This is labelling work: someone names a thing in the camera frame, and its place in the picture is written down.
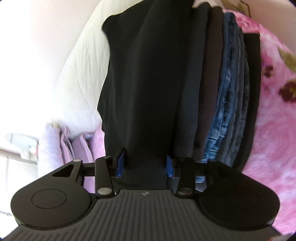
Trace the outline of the black zip fleece jacket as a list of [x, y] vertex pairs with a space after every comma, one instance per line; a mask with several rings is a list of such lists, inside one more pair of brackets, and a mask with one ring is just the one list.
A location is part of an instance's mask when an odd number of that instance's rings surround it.
[[110, 60], [98, 103], [105, 150], [125, 148], [116, 189], [165, 189], [167, 157], [191, 157], [211, 6], [141, 1], [103, 23]]

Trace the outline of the stack of folded clothes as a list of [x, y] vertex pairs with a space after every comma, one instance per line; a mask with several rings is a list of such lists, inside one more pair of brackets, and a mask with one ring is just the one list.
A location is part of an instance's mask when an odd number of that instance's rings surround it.
[[260, 36], [245, 34], [232, 12], [214, 7], [199, 94], [192, 157], [242, 169], [248, 159], [260, 95]]

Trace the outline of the striped lilac duvet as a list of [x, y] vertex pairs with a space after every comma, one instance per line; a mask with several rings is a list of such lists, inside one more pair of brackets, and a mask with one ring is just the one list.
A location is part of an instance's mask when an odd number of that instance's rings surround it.
[[38, 155], [40, 177], [75, 159], [85, 164], [93, 163], [105, 156], [104, 132], [99, 126], [93, 133], [81, 133], [70, 138], [67, 126], [61, 128], [55, 123], [48, 124], [39, 140]]

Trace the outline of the pink rose bed blanket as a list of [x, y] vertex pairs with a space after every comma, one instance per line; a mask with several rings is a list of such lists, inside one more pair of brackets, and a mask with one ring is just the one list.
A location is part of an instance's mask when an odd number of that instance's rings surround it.
[[243, 174], [272, 189], [280, 199], [273, 223], [282, 234], [295, 232], [295, 70], [292, 51], [267, 28], [234, 12], [244, 33], [258, 33], [261, 49], [260, 98], [251, 154]]

